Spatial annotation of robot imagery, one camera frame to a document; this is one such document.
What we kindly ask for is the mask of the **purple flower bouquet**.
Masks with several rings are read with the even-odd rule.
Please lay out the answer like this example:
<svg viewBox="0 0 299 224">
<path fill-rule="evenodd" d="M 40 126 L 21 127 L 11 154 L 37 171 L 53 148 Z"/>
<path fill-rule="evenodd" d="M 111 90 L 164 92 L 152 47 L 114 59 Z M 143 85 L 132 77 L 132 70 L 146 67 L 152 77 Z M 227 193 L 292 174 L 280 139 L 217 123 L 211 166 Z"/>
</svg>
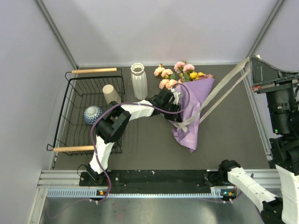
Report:
<svg viewBox="0 0 299 224">
<path fill-rule="evenodd" d="M 173 69 L 167 69 L 162 64 L 154 70 L 154 76 L 161 79 L 160 89 L 180 92 L 178 102 L 184 111 L 180 114 L 183 121 L 189 119 L 202 106 L 214 84 L 212 74 L 197 72 L 192 64 L 187 61 L 179 61 Z M 198 128 L 200 115 L 185 128 L 178 128 L 178 124 L 172 130 L 175 140 L 186 147 L 189 152 L 194 152 L 198 147 Z"/>
</svg>

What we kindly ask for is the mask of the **cream printed ribbon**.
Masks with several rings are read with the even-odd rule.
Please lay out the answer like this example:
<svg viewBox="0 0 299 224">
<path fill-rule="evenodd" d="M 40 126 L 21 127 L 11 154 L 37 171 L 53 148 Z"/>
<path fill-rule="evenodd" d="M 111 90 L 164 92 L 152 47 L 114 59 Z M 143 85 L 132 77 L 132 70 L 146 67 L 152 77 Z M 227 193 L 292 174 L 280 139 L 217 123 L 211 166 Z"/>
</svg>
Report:
<svg viewBox="0 0 299 224">
<path fill-rule="evenodd" d="M 189 124 L 191 124 L 193 121 L 198 121 L 199 124 L 203 122 L 210 114 L 211 112 L 232 92 L 232 90 L 241 82 L 243 79 L 251 73 L 251 68 L 249 65 L 250 57 L 245 58 L 243 61 L 238 63 L 217 85 L 216 87 L 211 91 L 211 93 L 208 95 L 204 103 L 201 105 L 201 107 L 187 120 L 182 121 L 181 123 L 175 123 L 174 126 L 177 128 L 177 130 L 183 130 L 186 132 L 188 130 Z M 213 106 L 211 106 L 208 111 L 201 115 L 200 118 L 198 116 L 200 115 L 201 111 L 216 97 L 216 95 L 222 90 L 233 77 L 235 77 L 238 73 L 240 73 L 242 70 L 244 72 L 242 73 L 241 77 L 232 85 L 231 88 L 227 90 L 226 93 L 224 93 L 215 103 Z"/>
</svg>

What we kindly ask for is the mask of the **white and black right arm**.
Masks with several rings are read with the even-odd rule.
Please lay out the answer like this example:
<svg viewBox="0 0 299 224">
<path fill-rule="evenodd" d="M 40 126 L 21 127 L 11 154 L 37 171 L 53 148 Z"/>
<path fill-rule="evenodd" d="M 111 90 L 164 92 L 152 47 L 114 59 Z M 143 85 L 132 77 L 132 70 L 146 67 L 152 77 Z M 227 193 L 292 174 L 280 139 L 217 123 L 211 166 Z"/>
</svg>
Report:
<svg viewBox="0 0 299 224">
<path fill-rule="evenodd" d="M 265 224 L 299 222 L 299 73 L 275 68 L 257 56 L 249 58 L 252 90 L 267 98 L 272 131 L 271 154 L 281 182 L 281 197 L 267 191 L 234 160 L 219 165 L 218 179 L 233 184 L 257 207 Z"/>
</svg>

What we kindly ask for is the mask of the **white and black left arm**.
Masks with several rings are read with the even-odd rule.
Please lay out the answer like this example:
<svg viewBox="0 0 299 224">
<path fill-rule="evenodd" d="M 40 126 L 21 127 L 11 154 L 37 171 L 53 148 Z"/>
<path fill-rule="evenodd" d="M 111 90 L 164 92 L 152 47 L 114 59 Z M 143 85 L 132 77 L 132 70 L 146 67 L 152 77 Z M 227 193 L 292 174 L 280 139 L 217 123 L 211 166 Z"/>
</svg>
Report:
<svg viewBox="0 0 299 224">
<path fill-rule="evenodd" d="M 90 180 L 96 185 L 105 182 L 111 150 L 122 137 L 130 121 L 162 114 L 169 121 L 181 122 L 181 112 L 178 96 L 168 89 L 136 103 L 109 103 L 90 131 L 94 149 L 93 158 L 86 168 Z"/>
</svg>

